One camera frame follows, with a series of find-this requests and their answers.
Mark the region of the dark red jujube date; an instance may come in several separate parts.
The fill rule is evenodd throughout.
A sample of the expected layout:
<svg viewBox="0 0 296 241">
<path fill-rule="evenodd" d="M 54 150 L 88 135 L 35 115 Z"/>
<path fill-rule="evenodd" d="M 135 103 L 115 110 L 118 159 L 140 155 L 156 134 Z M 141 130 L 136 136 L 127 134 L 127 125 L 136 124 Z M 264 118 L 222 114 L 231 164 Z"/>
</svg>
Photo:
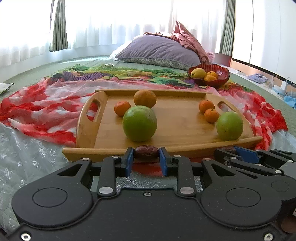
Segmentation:
<svg viewBox="0 0 296 241">
<path fill-rule="evenodd" d="M 149 145 L 138 146 L 134 149 L 134 158 L 140 161 L 155 161 L 159 158 L 159 149 Z"/>
</svg>

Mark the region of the small tangerine with stem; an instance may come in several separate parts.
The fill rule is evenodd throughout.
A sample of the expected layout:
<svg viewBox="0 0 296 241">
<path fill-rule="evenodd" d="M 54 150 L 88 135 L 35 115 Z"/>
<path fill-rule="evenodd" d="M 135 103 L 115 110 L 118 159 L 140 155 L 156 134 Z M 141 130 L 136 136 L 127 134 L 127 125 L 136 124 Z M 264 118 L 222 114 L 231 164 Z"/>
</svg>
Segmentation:
<svg viewBox="0 0 296 241">
<path fill-rule="evenodd" d="M 208 109 L 215 109 L 215 105 L 212 101 L 204 99 L 199 103 L 199 110 L 202 114 L 206 112 Z"/>
</svg>

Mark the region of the small tangerine off tray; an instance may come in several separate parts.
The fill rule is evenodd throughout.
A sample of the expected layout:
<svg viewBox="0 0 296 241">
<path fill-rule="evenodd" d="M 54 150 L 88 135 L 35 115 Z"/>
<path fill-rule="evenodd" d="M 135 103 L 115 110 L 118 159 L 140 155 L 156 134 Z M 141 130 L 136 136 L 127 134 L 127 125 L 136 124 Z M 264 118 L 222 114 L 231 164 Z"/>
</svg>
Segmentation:
<svg viewBox="0 0 296 241">
<path fill-rule="evenodd" d="M 114 112 L 122 117 L 129 108 L 131 108 L 131 105 L 128 101 L 119 101 L 114 106 Z"/>
</svg>

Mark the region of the large brown-orange orange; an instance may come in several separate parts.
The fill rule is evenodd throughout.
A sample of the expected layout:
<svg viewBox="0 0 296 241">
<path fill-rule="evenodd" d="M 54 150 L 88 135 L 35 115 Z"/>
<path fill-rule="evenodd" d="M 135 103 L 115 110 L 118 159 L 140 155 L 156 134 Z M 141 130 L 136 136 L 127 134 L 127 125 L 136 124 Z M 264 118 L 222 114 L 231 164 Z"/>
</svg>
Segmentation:
<svg viewBox="0 0 296 241">
<path fill-rule="evenodd" d="M 157 102 L 157 97 L 151 90 L 138 90 L 133 97 L 133 101 L 135 105 L 152 108 Z"/>
</svg>

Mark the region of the green apple left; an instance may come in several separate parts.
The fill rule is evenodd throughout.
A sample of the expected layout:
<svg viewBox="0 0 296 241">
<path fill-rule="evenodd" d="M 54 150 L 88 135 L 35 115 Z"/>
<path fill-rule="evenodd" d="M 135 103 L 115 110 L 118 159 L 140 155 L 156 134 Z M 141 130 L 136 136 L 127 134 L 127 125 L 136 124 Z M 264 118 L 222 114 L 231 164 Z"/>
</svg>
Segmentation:
<svg viewBox="0 0 296 241">
<path fill-rule="evenodd" d="M 216 123 L 218 136 L 223 141 L 237 140 L 243 133 L 243 120 L 240 115 L 229 111 L 219 116 Z"/>
</svg>

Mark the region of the green apple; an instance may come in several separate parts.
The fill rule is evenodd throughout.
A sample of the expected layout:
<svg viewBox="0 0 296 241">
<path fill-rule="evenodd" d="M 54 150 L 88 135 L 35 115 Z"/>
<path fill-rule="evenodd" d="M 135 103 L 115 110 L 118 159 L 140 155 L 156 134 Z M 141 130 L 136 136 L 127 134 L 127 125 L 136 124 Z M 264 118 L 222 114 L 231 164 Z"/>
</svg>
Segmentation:
<svg viewBox="0 0 296 241">
<path fill-rule="evenodd" d="M 229 111 L 219 116 L 216 123 L 218 136 L 223 141 L 237 140 L 243 133 L 243 120 L 240 115 Z"/>
<path fill-rule="evenodd" d="M 149 140 L 155 134 L 157 124 L 154 111 L 143 105 L 129 108 L 122 120 L 125 135 L 134 142 Z"/>
</svg>

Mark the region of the bamboo serving tray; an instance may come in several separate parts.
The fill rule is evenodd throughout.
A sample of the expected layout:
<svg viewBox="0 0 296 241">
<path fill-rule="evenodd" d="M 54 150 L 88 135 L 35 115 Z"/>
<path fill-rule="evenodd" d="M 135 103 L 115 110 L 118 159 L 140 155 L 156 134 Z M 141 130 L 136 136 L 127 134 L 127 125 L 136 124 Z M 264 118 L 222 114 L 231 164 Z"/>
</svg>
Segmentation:
<svg viewBox="0 0 296 241">
<path fill-rule="evenodd" d="M 112 155 L 121 156 L 128 147 L 140 144 L 131 141 L 124 133 L 122 119 L 114 112 L 114 105 L 120 100 L 133 103 L 137 90 L 106 89 L 97 90 L 84 104 L 80 113 L 76 132 L 76 147 L 64 148 L 64 156 L 72 162 L 90 158 L 100 162 Z M 156 105 L 152 108 L 157 117 L 157 130 L 146 145 L 165 147 L 171 155 L 188 158 L 205 157 L 222 147 L 255 147 L 262 140 L 256 136 L 249 121 L 242 117 L 243 133 L 235 141 L 222 141 L 215 125 L 205 121 L 199 112 L 199 102 L 212 101 L 219 114 L 219 105 L 225 104 L 239 116 L 237 107 L 220 96 L 211 93 L 180 90 L 154 90 Z"/>
</svg>

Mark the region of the green apple right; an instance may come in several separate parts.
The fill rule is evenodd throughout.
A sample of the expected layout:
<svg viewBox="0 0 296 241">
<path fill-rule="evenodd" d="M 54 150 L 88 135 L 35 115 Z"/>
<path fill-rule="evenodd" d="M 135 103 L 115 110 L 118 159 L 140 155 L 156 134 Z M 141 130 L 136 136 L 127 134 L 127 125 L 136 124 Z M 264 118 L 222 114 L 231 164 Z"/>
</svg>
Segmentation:
<svg viewBox="0 0 296 241">
<path fill-rule="evenodd" d="M 154 111 L 143 105 L 129 108 L 122 120 L 125 135 L 134 142 L 149 140 L 155 134 L 157 124 Z"/>
</svg>

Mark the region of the purple-blue cloth on floor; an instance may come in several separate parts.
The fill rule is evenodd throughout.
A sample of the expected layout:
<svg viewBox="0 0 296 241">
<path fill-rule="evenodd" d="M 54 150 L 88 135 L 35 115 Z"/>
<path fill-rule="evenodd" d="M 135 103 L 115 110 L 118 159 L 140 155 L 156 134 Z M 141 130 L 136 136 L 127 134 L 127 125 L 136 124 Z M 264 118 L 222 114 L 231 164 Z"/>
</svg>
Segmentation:
<svg viewBox="0 0 296 241">
<path fill-rule="evenodd" d="M 268 78 L 267 77 L 265 77 L 264 75 L 259 74 L 259 73 L 255 73 L 253 75 L 249 75 L 247 78 L 249 80 L 255 82 L 255 83 L 258 83 L 258 84 L 263 84 L 263 83 L 266 83 L 268 81 Z"/>
</svg>

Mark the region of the orange in bowl front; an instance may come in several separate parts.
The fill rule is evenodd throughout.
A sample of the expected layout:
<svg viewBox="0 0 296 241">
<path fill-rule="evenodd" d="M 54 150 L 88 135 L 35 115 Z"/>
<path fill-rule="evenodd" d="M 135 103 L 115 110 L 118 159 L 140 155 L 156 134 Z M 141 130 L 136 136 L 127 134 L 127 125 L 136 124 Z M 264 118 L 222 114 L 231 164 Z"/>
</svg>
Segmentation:
<svg viewBox="0 0 296 241">
<path fill-rule="evenodd" d="M 206 82 L 211 82 L 217 80 L 214 76 L 206 75 L 203 79 Z"/>
</svg>

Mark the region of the orange in bowl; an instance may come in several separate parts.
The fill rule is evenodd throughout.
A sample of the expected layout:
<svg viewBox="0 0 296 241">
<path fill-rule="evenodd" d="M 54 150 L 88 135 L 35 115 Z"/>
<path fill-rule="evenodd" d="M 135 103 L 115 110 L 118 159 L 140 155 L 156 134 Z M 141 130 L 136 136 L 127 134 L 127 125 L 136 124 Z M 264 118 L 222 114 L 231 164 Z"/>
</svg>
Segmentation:
<svg viewBox="0 0 296 241">
<path fill-rule="evenodd" d="M 206 75 L 203 79 L 206 82 L 211 82 L 217 80 L 214 76 Z"/>
<path fill-rule="evenodd" d="M 209 71 L 207 75 L 214 76 L 216 79 L 218 78 L 218 74 L 215 71 Z"/>
</svg>

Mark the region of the red glass fruit bowl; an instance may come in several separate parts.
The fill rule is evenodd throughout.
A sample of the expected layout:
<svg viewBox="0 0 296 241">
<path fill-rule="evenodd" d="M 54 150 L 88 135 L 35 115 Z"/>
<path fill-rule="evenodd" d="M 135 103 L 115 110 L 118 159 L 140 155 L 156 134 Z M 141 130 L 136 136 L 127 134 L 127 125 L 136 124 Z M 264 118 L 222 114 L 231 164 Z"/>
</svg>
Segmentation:
<svg viewBox="0 0 296 241">
<path fill-rule="evenodd" d="M 188 76 L 197 85 L 219 88 L 229 80 L 230 72 L 217 64 L 200 64 L 189 68 Z"/>
</svg>

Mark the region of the orange in bowl rear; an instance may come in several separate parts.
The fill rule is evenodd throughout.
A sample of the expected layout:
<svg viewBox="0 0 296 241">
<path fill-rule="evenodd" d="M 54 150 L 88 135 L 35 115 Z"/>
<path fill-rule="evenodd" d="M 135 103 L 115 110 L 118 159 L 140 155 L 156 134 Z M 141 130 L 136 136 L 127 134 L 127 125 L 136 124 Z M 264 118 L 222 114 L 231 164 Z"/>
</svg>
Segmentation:
<svg viewBox="0 0 296 241">
<path fill-rule="evenodd" d="M 216 79 L 218 78 L 218 74 L 215 71 L 209 71 L 207 75 L 214 76 Z"/>
</svg>

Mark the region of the clear plastic sheet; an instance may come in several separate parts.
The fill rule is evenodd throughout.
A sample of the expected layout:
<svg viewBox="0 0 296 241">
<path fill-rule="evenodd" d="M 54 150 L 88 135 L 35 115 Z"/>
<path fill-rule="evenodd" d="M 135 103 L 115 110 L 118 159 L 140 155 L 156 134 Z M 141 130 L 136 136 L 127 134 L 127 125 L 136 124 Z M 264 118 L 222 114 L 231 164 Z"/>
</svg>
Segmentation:
<svg viewBox="0 0 296 241">
<path fill-rule="evenodd" d="M 15 192 L 69 164 L 62 149 L 1 124 L 1 228 L 5 232 L 19 225 L 11 207 Z"/>
</svg>

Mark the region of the colourful floral scarf cloth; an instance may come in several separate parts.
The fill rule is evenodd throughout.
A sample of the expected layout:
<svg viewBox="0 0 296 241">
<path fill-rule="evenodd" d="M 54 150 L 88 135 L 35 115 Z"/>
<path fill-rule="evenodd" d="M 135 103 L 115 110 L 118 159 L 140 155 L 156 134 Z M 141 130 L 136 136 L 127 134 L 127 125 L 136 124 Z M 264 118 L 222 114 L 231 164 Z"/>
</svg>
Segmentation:
<svg viewBox="0 0 296 241">
<path fill-rule="evenodd" d="M 76 147 L 76 132 L 85 102 L 97 90 L 151 89 L 211 93 L 229 101 L 242 113 L 256 136 L 262 140 L 255 149 L 267 150 L 272 134 L 286 130 L 281 112 L 265 99 L 240 85 L 228 82 L 220 89 L 201 88 L 187 74 L 169 69 L 137 70 L 99 66 L 72 67 L 37 84 L 22 88 L 1 102 L 1 122 L 25 135 L 47 142 Z"/>
</svg>

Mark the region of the yellow pear in bowl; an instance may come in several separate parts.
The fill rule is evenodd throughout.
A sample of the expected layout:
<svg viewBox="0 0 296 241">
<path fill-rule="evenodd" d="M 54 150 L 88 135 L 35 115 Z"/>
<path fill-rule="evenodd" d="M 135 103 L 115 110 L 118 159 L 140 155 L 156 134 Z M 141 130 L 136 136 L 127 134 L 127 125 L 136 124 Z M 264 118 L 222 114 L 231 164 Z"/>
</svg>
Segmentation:
<svg viewBox="0 0 296 241">
<path fill-rule="evenodd" d="M 191 71 L 190 76 L 194 79 L 204 79 L 207 72 L 202 68 L 195 68 Z"/>
</svg>

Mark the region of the small metal object on bed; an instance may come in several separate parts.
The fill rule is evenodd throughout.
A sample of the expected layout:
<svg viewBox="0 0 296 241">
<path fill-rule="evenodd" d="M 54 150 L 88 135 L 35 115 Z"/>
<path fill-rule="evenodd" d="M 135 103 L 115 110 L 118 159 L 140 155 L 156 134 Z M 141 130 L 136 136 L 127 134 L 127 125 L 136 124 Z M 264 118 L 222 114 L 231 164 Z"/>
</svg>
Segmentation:
<svg viewBox="0 0 296 241">
<path fill-rule="evenodd" d="M 104 64 L 105 66 L 107 66 L 107 67 L 113 67 L 114 65 L 113 64 L 111 64 L 111 63 L 108 63 L 108 64 Z"/>
</svg>

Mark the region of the green curtain right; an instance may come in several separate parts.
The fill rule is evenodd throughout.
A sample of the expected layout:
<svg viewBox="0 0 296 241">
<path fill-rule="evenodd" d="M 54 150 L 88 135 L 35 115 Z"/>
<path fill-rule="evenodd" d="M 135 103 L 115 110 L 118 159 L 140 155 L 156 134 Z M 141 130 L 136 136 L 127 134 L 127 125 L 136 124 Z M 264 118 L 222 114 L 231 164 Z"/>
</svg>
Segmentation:
<svg viewBox="0 0 296 241">
<path fill-rule="evenodd" d="M 235 29 L 235 0 L 226 1 L 224 26 L 221 35 L 220 53 L 232 56 Z"/>
</svg>

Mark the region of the green curtain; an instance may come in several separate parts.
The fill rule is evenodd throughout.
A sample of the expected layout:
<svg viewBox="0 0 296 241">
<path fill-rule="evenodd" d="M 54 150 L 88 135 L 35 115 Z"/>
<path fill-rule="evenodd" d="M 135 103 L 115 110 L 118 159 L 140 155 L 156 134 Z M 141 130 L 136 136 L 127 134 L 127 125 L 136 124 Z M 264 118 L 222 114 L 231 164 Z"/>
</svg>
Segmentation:
<svg viewBox="0 0 296 241">
<path fill-rule="evenodd" d="M 52 34 L 50 52 L 68 48 L 66 6 L 64 0 L 51 1 L 50 33 Z"/>
<path fill-rule="evenodd" d="M 224 26 L 221 35 L 220 53 L 232 56 L 235 29 L 235 0 L 226 1 Z"/>
</svg>

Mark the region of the purple pillow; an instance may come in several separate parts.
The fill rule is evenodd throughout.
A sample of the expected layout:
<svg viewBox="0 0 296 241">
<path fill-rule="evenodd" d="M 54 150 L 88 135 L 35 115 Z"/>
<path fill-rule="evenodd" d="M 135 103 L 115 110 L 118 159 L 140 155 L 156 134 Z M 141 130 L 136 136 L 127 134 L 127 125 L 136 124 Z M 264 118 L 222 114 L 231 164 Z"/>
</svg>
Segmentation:
<svg viewBox="0 0 296 241">
<path fill-rule="evenodd" d="M 201 64 L 194 51 L 184 48 L 177 41 L 154 35 L 135 38 L 115 58 L 129 63 L 158 65 L 186 71 Z"/>
</svg>

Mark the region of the pink crumpled blanket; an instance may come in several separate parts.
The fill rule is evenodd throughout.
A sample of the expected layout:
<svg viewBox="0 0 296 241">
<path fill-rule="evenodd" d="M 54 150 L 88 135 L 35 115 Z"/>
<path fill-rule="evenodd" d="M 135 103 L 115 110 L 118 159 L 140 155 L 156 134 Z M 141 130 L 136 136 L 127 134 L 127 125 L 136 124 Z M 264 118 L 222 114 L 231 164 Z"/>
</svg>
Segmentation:
<svg viewBox="0 0 296 241">
<path fill-rule="evenodd" d="M 173 32 L 169 36 L 161 32 L 145 32 L 144 35 L 164 37 L 179 42 L 182 47 L 194 51 L 202 64 L 212 64 L 214 60 L 215 54 L 206 52 L 196 37 L 179 21 L 176 21 Z"/>
</svg>

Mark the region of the green curtain left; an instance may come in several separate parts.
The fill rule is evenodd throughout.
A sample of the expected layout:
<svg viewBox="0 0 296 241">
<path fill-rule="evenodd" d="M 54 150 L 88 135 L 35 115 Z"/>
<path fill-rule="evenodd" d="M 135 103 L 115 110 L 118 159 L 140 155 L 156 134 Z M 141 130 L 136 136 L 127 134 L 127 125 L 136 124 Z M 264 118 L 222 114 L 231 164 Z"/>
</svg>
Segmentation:
<svg viewBox="0 0 296 241">
<path fill-rule="evenodd" d="M 68 48 L 66 6 L 64 0 L 51 1 L 50 33 L 52 34 L 50 52 Z"/>
</svg>

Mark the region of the white sheer curtain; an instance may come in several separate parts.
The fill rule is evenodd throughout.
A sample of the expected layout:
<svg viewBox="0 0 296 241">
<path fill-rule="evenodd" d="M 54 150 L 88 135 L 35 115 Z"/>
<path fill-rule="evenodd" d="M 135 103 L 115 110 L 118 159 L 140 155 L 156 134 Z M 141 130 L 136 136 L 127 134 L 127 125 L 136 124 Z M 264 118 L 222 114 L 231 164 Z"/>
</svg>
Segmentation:
<svg viewBox="0 0 296 241">
<path fill-rule="evenodd" d="M 50 52 L 51 1 L 1 1 L 1 66 L 68 50 L 95 55 L 181 22 L 208 52 L 220 47 L 226 1 L 65 1 L 68 48 Z"/>
</svg>

